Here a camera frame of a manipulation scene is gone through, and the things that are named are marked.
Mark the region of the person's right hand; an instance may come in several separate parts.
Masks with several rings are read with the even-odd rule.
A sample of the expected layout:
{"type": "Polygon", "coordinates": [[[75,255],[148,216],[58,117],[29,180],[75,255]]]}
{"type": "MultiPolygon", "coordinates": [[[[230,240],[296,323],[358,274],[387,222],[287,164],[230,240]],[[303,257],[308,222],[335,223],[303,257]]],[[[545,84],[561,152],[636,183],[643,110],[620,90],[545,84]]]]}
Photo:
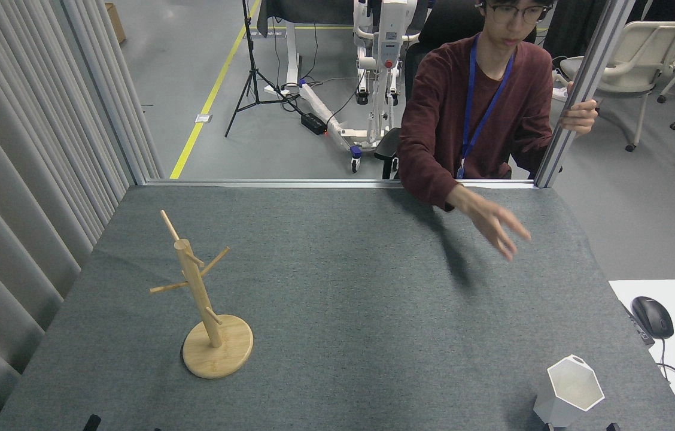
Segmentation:
{"type": "Polygon", "coordinates": [[[482,236],[507,260],[512,261],[517,245],[508,232],[513,232],[526,241],[531,232],[507,208],[491,200],[479,198],[469,205],[466,215],[482,236]]]}

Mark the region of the person's left hand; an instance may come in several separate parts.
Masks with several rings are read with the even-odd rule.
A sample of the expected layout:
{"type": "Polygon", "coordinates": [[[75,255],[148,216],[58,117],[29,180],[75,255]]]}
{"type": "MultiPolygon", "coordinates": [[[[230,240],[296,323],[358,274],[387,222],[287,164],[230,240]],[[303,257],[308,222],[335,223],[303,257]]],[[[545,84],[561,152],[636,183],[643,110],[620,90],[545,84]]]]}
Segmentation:
{"type": "Polygon", "coordinates": [[[562,112],[558,125],[578,135],[588,134],[598,117],[597,109],[598,103],[592,99],[575,104],[562,112]]]}

